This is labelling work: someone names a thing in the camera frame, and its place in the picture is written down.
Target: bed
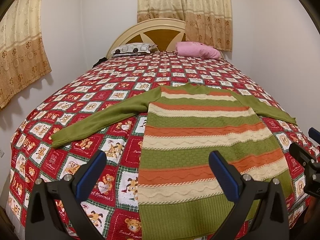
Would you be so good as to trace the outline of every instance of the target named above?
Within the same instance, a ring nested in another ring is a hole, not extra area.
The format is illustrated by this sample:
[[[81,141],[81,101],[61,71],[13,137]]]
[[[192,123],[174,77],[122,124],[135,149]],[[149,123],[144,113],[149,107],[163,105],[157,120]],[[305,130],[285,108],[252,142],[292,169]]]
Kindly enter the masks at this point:
[[[176,42],[183,40],[183,21],[152,19],[141,22],[116,39],[107,58],[117,46],[132,42],[154,42],[159,51],[145,56],[111,58],[55,92],[30,113],[11,140],[10,191],[6,210],[9,217],[19,220],[20,224],[15,223],[20,228],[18,233],[24,233],[28,199],[36,178],[45,181],[61,179],[66,174],[74,174],[98,149],[109,152],[120,146],[120,157],[108,159],[96,187],[82,207],[87,213],[95,211],[101,215],[94,223],[106,239],[141,238],[138,202],[130,185],[135,185],[138,178],[147,115],[129,118],[63,148],[51,148],[53,133],[97,111],[160,85],[180,86],[187,82],[254,95],[267,105],[281,108],[263,88],[226,60],[177,56],[172,51]],[[293,225],[309,199],[303,192],[303,168],[289,155],[289,145],[298,142],[316,157],[319,157],[319,150],[298,126],[272,118],[261,119],[278,140],[290,169],[294,193],[286,203]],[[56,205],[68,232],[76,238],[63,203],[56,201]],[[135,223],[136,230],[131,230],[129,223]],[[243,225],[238,236],[245,234],[249,223]]]

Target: orange stripe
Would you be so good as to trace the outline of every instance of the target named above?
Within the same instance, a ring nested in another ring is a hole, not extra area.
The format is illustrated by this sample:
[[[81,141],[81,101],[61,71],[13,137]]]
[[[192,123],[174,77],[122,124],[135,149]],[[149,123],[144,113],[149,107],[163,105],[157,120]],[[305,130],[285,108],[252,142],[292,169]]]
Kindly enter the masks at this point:
[[[230,164],[234,165],[239,172],[244,172],[254,166],[260,167],[273,163],[283,156],[282,150],[278,148],[259,156],[249,155],[239,161],[230,162]],[[183,183],[212,178],[215,176],[208,164],[173,169],[139,169],[139,184],[145,185]]]
[[[166,92],[168,94],[188,94],[188,95],[192,95],[191,93],[188,93],[187,91],[185,90],[171,90],[171,89],[168,89],[166,87],[163,87],[161,86],[161,91],[162,92]],[[210,92],[208,95],[211,95],[211,96],[231,96],[231,93],[229,92],[225,92],[225,91],[212,91]]]
[[[248,106],[189,106],[189,105],[167,105],[159,102],[153,102],[155,106],[166,110],[187,110],[187,111],[228,111],[228,112],[238,112],[246,111],[250,107]]]
[[[226,126],[219,128],[156,128],[146,125],[144,134],[149,136],[158,137],[171,137],[171,136],[208,136],[208,135],[226,135],[229,133],[243,133],[245,131],[258,131],[266,126],[263,122],[249,125],[243,124],[238,127]]]

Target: pink pillow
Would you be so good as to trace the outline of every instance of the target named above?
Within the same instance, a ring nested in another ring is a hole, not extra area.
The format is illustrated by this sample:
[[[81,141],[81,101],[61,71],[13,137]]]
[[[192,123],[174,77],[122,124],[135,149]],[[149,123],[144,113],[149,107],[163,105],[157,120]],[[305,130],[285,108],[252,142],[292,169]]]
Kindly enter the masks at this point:
[[[220,52],[205,44],[194,41],[181,41],[176,44],[176,54],[183,57],[220,59]]]

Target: blue gripper pad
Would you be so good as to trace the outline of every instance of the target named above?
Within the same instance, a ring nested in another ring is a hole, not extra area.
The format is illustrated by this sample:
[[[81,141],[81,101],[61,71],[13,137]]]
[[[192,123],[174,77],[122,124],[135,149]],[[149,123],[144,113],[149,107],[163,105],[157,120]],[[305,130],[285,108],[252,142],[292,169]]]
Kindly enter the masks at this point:
[[[315,140],[318,144],[320,144],[320,132],[313,127],[309,129],[309,137],[313,140]]]
[[[209,154],[209,166],[227,199],[237,203],[243,188],[240,173],[234,166],[229,165],[218,151]]]
[[[82,165],[76,172],[74,182],[76,183],[75,197],[78,203],[88,199],[94,185],[106,166],[106,162],[107,157],[105,152],[98,151],[87,164]]]

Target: cream stripe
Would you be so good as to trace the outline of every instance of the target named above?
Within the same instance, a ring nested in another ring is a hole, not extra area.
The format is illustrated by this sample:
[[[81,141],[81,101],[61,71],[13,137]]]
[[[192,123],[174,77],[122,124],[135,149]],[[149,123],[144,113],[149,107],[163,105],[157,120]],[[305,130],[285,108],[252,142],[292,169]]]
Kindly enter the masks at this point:
[[[165,117],[241,117],[255,114],[252,108],[245,111],[198,111],[198,110],[167,110],[159,106],[150,104],[148,113],[154,113]]]
[[[226,101],[237,101],[233,96],[211,96],[206,94],[168,94],[166,92],[161,93],[162,97],[169,99],[178,99],[178,98],[192,98],[192,99],[210,99],[210,100],[226,100]]]
[[[272,164],[259,168],[253,167],[243,173],[250,174],[255,180],[266,180],[273,178],[288,169],[285,157]],[[138,186],[138,202],[167,202],[182,201],[191,198],[202,197],[204,195],[223,194],[217,179],[185,183],[182,185],[169,185],[160,187]]]
[[[246,142],[249,140],[256,142],[265,140],[270,136],[272,136],[272,133],[267,127],[258,131],[248,130],[243,133],[229,133],[227,135],[176,137],[156,137],[144,135],[142,148],[154,150],[173,150],[213,146],[232,146],[238,142]]]

